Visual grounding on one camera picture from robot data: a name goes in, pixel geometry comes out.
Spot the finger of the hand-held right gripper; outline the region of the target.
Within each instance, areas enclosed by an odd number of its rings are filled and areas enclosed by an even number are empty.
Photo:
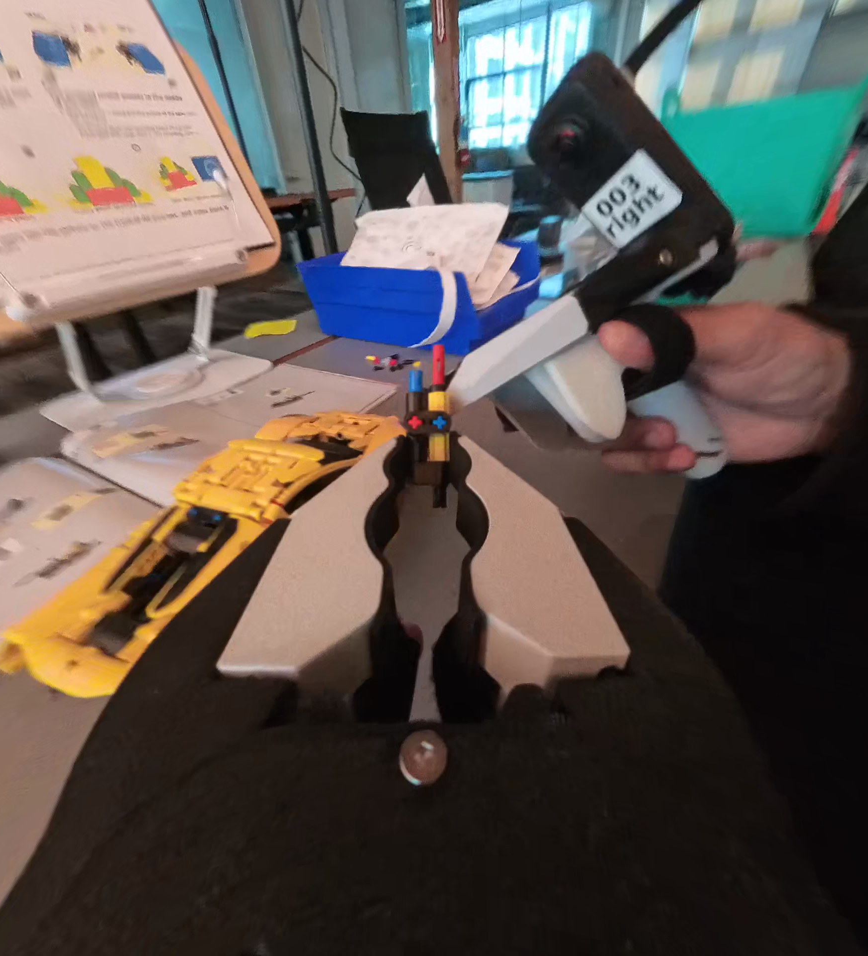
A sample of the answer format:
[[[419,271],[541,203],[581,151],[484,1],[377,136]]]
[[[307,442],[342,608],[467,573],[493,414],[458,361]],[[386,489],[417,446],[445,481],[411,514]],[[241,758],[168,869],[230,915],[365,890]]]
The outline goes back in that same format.
[[[484,399],[524,376],[591,331],[577,299],[565,295],[524,317],[462,359],[447,387],[452,408]]]
[[[489,395],[502,427],[517,432],[536,448],[553,452],[587,451],[608,439],[593,433],[588,440],[578,433],[526,376],[518,376]]]

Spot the black tripod pole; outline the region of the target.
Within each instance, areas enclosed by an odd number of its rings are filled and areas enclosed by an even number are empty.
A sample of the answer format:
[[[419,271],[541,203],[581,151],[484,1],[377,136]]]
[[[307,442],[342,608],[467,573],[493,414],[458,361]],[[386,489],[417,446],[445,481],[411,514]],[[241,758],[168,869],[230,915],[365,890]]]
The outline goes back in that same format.
[[[308,157],[315,209],[320,222],[320,231],[327,255],[337,254],[336,231],[332,214],[332,200],[325,178],[315,114],[308,83],[304,46],[301,41],[299,18],[294,2],[281,1],[287,45],[292,59],[292,70],[298,95],[302,130]]]

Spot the grey desk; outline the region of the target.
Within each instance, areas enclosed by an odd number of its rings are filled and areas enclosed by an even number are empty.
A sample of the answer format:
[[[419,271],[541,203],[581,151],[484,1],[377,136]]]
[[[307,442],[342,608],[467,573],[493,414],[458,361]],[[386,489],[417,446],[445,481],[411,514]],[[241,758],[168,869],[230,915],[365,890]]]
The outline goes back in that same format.
[[[761,299],[765,303],[800,300],[810,293],[810,241],[784,241],[772,251],[753,250],[715,304]],[[232,351],[289,364],[359,377],[367,371],[365,355],[374,343],[329,340],[313,312],[297,312],[298,327],[285,337],[255,341],[235,338]],[[61,381],[61,353],[56,346],[13,352],[0,359],[0,458],[53,454],[62,440],[60,426],[50,423],[38,406],[68,392]],[[519,434],[502,432],[488,403],[470,406],[459,416],[463,435],[517,473],[565,513],[582,520],[647,585],[655,587],[679,509],[684,480],[676,476],[621,476],[610,472],[593,451],[552,452],[536,448]],[[424,514],[423,495],[405,492],[403,533],[392,546],[398,606],[432,640],[448,617],[448,598],[456,599],[462,542],[451,526],[428,556],[410,556],[408,540],[449,524]],[[440,582],[429,598],[420,578],[444,563],[452,577]],[[63,699],[24,676],[0,676],[0,905],[21,875],[42,837],[80,747],[104,709],[102,700]]]

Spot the patterned white paper bag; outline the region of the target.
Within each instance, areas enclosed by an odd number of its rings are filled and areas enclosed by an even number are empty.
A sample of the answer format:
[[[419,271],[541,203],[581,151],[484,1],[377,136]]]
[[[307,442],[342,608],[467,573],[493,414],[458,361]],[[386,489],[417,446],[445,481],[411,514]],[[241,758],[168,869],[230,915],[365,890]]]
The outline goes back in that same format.
[[[477,277],[508,217],[497,203],[380,209],[356,220],[341,264],[354,268],[441,269]]]

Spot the blue storage bin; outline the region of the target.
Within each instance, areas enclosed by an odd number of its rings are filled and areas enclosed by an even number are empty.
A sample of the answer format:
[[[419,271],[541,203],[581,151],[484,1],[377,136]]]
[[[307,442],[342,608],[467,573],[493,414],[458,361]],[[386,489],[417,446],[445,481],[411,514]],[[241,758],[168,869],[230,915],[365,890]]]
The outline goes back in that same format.
[[[514,264],[520,280],[540,275],[535,241],[518,238],[505,243],[521,248]],[[433,328],[442,295],[438,269],[345,267],[342,257],[342,253],[322,256],[298,267],[325,334],[410,348]],[[466,278],[458,273],[461,294],[472,302]]]

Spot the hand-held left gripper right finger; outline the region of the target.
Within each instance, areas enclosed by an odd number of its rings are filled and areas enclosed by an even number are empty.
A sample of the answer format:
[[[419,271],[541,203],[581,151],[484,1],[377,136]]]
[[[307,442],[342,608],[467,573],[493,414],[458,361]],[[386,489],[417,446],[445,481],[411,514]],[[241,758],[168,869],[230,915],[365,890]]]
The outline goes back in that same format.
[[[452,438],[449,484],[468,551],[457,610],[434,646],[443,721],[485,721],[518,687],[622,671],[631,650],[585,558],[592,537],[467,438]]]

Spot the yellow brick toy car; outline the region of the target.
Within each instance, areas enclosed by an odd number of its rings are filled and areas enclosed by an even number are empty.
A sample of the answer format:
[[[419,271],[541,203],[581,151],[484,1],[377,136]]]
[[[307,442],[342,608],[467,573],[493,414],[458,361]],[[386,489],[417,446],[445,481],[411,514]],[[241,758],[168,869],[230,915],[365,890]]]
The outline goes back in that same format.
[[[0,671],[75,698],[113,695],[158,635],[269,527],[406,433],[394,416],[320,412],[266,423],[178,483],[65,589],[0,636]]]

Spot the printed instruction sheet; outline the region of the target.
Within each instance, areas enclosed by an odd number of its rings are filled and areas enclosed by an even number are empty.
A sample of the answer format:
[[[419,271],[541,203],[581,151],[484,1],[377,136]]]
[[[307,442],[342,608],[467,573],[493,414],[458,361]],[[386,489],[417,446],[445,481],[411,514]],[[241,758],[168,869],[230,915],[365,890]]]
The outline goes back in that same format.
[[[0,1],[0,307],[187,279],[273,243],[152,2]]]

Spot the person's right hand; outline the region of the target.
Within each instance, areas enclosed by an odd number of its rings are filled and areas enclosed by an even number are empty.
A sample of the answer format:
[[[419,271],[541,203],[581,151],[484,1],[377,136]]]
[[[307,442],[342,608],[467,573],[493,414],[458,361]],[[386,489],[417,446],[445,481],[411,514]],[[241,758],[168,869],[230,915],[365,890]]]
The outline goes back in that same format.
[[[772,463],[824,450],[837,428],[853,361],[840,334],[759,302],[687,308],[696,355],[687,379],[724,440],[727,464]],[[645,334],[612,320],[598,339],[620,364],[649,371]],[[628,417],[620,437],[600,448],[619,474],[685,473],[699,458],[660,417]]]

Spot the white tape strip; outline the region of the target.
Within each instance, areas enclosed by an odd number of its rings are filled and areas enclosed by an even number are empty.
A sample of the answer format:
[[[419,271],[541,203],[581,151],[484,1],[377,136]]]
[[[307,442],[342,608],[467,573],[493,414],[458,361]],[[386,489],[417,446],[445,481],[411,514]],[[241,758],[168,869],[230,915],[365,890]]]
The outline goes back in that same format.
[[[518,280],[506,295],[476,310],[466,301],[469,296],[461,294],[459,273],[441,269],[438,277],[442,295],[437,320],[424,338],[410,345],[412,349],[439,344],[450,355],[465,357],[520,323],[539,294],[540,275],[536,275],[529,281]]]

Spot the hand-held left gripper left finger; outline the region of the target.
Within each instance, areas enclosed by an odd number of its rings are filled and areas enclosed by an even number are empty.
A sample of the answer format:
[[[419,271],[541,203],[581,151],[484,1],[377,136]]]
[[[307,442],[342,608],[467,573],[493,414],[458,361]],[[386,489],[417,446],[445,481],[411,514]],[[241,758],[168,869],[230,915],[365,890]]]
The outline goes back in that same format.
[[[399,529],[403,437],[392,438],[299,508],[217,668],[272,677],[306,701],[346,703],[366,721],[406,721],[414,640],[396,608],[385,552]]]

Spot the printed paper sheets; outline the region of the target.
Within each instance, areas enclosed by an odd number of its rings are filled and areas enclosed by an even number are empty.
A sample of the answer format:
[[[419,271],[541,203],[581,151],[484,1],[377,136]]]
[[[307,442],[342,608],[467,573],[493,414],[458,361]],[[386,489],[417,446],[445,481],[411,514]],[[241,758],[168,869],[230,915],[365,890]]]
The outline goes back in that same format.
[[[521,251],[519,245],[496,242],[480,272],[468,279],[467,287],[476,310],[483,310],[512,292],[519,285],[514,264]]]

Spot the small yellow black brick assembly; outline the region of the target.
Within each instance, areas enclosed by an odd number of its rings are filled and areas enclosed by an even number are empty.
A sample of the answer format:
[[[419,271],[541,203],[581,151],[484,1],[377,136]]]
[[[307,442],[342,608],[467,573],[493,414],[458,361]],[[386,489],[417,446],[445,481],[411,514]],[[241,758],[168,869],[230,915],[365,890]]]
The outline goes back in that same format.
[[[432,489],[433,507],[446,508],[451,454],[452,403],[446,388],[431,390],[422,370],[411,370],[403,424],[411,442],[411,480]]]

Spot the person's torso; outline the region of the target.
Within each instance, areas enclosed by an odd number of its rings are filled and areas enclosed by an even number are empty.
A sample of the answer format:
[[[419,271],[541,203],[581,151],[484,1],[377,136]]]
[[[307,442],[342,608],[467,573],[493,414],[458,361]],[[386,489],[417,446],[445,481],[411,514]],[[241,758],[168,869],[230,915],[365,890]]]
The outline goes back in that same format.
[[[806,457],[690,482],[659,593],[732,687],[868,953],[868,466]]]

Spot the wooden board document stand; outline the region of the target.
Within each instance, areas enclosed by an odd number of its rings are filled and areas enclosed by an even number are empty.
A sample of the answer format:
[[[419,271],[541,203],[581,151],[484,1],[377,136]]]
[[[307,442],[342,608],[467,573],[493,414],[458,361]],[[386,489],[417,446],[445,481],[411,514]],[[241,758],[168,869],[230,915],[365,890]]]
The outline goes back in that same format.
[[[271,363],[212,348],[218,288],[275,266],[281,237],[194,60],[153,2],[0,1],[0,342],[54,328],[80,430]],[[176,358],[95,384],[79,326],[194,293]]]

